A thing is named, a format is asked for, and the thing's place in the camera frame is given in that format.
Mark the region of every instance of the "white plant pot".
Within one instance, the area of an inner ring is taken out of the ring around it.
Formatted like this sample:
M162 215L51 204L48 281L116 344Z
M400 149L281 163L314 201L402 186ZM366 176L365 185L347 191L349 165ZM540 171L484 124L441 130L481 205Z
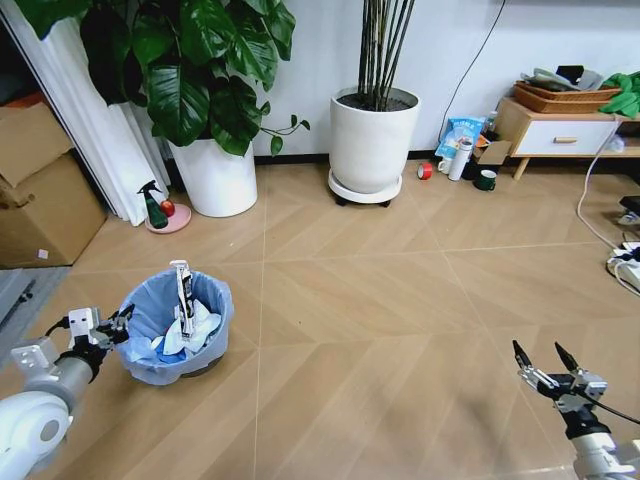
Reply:
M169 142L193 208L208 217L230 217L248 210L258 199L253 144L244 157L225 152L213 140L187 147Z
M338 98L356 91L341 90L331 99L329 162L335 178L349 190L378 193L396 184L402 175L420 99L392 88L390 96L410 106L397 112L358 110L338 102Z

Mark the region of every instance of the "plastic bag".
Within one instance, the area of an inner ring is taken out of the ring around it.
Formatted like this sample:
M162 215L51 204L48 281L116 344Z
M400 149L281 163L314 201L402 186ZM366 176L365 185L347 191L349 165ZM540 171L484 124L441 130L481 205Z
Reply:
M127 296L120 307L122 310L132 303L136 306L129 321L129 340L116 346L122 364L134 378L152 385L168 385L178 380L180 375L206 367L226 352L229 324L234 312L229 286L201 272L192 274L194 298L210 312L220 314L220 327L207 345L192 357L173 364L160 361L151 348L151 340L165 335L174 321L178 284L175 269L148 278Z
M468 140L475 145L478 135L484 125L484 117L454 117L447 122L447 130L436 150L436 156L454 158L458 145L462 140Z

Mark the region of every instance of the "white drawer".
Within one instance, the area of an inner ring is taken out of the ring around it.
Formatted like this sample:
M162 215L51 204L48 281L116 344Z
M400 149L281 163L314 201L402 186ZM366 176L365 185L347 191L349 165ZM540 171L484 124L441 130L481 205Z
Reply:
M514 155L595 155L614 122L533 120Z

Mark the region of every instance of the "red tape roll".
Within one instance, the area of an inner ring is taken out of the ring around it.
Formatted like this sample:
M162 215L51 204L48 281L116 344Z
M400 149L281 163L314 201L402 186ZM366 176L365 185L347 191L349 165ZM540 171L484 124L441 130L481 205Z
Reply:
M418 165L418 178L420 180L428 180L433 174L433 166L429 162L423 162Z

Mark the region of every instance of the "trash can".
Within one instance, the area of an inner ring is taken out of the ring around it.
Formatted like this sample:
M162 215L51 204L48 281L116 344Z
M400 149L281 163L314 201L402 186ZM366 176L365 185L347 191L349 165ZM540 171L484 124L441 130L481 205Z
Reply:
M209 366L227 350L229 323L233 317L233 302L229 286L209 275L192 271L191 288L194 300L199 300L211 313L221 317L220 326L193 357L177 363L164 363L151 348L151 341L163 336L174 322L173 309L178 304L178 284L175 269L154 275L138 285L124 300L120 310L135 305L129 321L129 340L116 346L124 367L131 375L151 385L168 385L181 375Z

